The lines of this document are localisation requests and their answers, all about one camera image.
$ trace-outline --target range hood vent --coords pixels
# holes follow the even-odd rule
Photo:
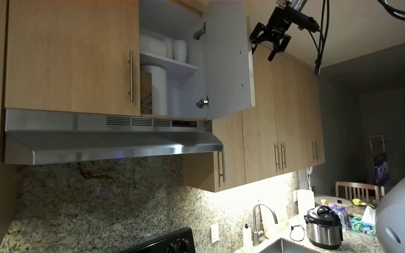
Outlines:
[[[4,162],[50,164],[223,150],[207,121],[5,111]]]

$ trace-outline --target kitchen faucet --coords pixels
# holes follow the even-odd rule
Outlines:
[[[266,208],[268,208],[271,213],[273,214],[273,218],[275,219],[275,224],[278,224],[278,218],[276,218],[276,213],[275,211],[273,211],[271,208],[269,208],[268,206],[264,205],[264,204],[257,204],[255,205],[255,207],[252,209],[252,245],[254,246],[258,246],[259,243],[259,238],[264,234],[264,232],[262,230],[257,229],[257,222],[256,222],[256,210],[259,206],[264,206]]]

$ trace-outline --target black stove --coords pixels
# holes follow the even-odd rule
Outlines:
[[[185,227],[119,253],[196,253],[193,232]]]

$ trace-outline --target white wall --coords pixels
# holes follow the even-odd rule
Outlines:
[[[317,194],[333,194],[336,181],[366,179],[359,96],[321,79],[320,105],[326,163],[314,167],[311,184]],[[307,187],[304,170],[299,180]]]
[[[373,179],[373,164],[368,136],[384,135],[390,180],[405,177],[405,88],[367,93],[360,96],[363,139],[368,182]]]

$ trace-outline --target tissue box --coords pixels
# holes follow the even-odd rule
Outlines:
[[[372,224],[361,222],[356,217],[351,219],[351,230],[376,237],[376,227]]]

